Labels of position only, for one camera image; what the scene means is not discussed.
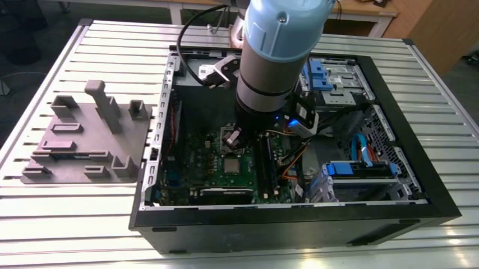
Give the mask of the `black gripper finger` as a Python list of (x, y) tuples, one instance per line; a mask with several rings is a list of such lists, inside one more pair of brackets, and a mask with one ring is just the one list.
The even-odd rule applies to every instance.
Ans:
[(245, 148), (243, 144), (243, 130), (237, 126), (223, 127), (223, 144), (230, 150)]

